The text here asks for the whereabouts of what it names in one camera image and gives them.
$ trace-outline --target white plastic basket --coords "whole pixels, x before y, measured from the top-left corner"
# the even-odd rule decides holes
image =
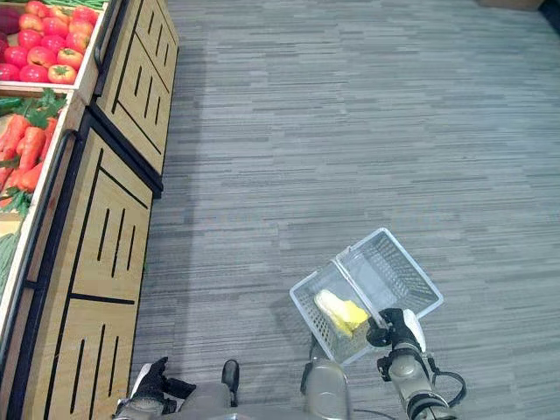
[[[338,254],[324,268],[290,289],[290,296],[328,357],[346,365],[370,352],[368,323],[348,338],[340,334],[315,305],[315,295],[327,289],[352,300],[381,324],[379,311],[411,309],[421,318],[444,298],[420,266],[384,227]]]

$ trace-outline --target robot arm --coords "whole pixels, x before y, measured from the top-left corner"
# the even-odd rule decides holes
[[[385,382],[393,382],[395,385],[408,419],[457,419],[450,404],[434,389],[434,384],[437,375],[450,375],[460,381],[463,388],[452,401],[458,403],[466,394],[463,378],[458,374],[439,371],[433,358],[430,357],[428,362],[434,373],[430,381],[430,374],[423,357],[424,334],[414,312],[408,309],[403,311],[390,308],[381,311],[380,315],[386,321],[387,328],[379,327],[370,319],[367,341],[375,347],[392,346],[388,356],[377,361],[377,368]]]

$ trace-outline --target red tomato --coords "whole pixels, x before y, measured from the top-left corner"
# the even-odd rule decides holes
[[[95,26],[97,13],[86,6],[76,6],[72,12],[72,18],[75,20],[87,20],[91,25]]]
[[[54,52],[43,46],[34,46],[27,53],[27,64],[36,64],[44,68],[49,68],[56,63]]]
[[[57,17],[46,17],[43,19],[45,24],[45,35],[58,35],[64,38],[68,34],[68,25]]]
[[[18,81],[19,69],[13,64],[0,64],[0,81]]]
[[[72,85],[76,80],[76,71],[70,66],[57,64],[49,68],[48,78],[51,83]]]
[[[72,12],[69,9],[64,9],[62,7],[59,7],[59,6],[53,6],[49,10],[49,17],[58,18],[67,25],[70,23],[71,14],[72,14]]]
[[[19,71],[21,81],[35,81],[37,83],[47,83],[49,78],[46,68],[30,64]]]
[[[84,60],[83,54],[71,50],[70,48],[63,48],[59,51],[59,55],[56,57],[57,63],[66,64],[76,71],[80,70],[82,60]]]
[[[32,0],[25,5],[25,13],[31,13],[32,15],[39,16],[40,18],[46,18],[49,16],[49,8],[41,2]]]
[[[84,53],[88,48],[89,36],[81,32],[70,32],[66,37],[66,46],[78,53]]]
[[[85,33],[86,35],[91,37],[91,33],[94,31],[94,26],[87,20],[74,19],[72,22],[70,22],[68,31]]]
[[[27,48],[31,50],[34,46],[41,45],[41,34],[33,29],[23,29],[17,35],[17,43],[20,44],[23,48]]]
[[[39,16],[25,13],[19,17],[19,29],[33,29],[37,32],[42,32],[44,29],[43,21]]]
[[[27,64],[27,49],[20,45],[9,46],[6,48],[6,51],[3,52],[3,57],[6,59],[6,63],[21,68]]]
[[[58,35],[46,35],[43,39],[41,39],[41,45],[48,48],[53,53],[58,54],[59,51],[66,45],[66,41]]]

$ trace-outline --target carrot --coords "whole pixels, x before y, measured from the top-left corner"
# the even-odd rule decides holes
[[[21,179],[23,174],[24,172],[20,169],[12,171],[8,179],[6,179],[6,184],[3,187],[7,190],[11,186],[18,186],[19,179]]]
[[[24,143],[25,143],[25,142],[24,142],[24,138],[21,137],[21,138],[19,139],[19,142],[17,143],[17,147],[16,147],[16,154],[17,154],[18,156],[21,156],[21,152],[24,151]]]
[[[4,184],[8,180],[12,171],[12,168],[0,168],[0,189],[4,189]]]
[[[10,203],[11,203],[11,197],[8,197],[7,199],[2,199],[0,200],[0,208],[8,206]]]
[[[37,186],[37,182],[39,181],[39,175],[41,174],[41,170],[43,169],[43,162],[36,164],[33,169],[24,173],[24,175],[19,180],[17,184],[17,188],[22,191],[27,191],[28,193],[32,193],[35,191],[35,187]]]
[[[46,158],[46,153],[49,151],[49,146],[51,145],[51,140],[53,140],[54,130],[56,129],[56,124],[59,120],[56,118],[52,118],[51,116],[48,118],[48,125],[45,129],[45,145],[43,146],[43,150],[41,151],[41,156],[38,160],[43,162]]]
[[[0,161],[12,159],[15,156],[15,153],[16,152],[14,150],[0,151]],[[12,171],[13,168],[0,168],[0,190],[4,188],[4,184]]]
[[[19,159],[19,169],[27,172],[37,163],[43,150],[45,131],[39,127],[28,127],[21,141],[24,142],[24,147],[21,151],[21,159]]]
[[[19,139],[24,136],[25,130],[30,126],[29,121],[22,115],[14,115],[6,131],[0,137],[0,151],[10,146],[14,151],[18,146]]]

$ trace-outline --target yellow item in basket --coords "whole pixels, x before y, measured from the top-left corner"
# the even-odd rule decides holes
[[[350,338],[354,330],[369,318],[368,313],[357,304],[351,300],[341,300],[329,290],[323,289],[313,300],[332,323]]]

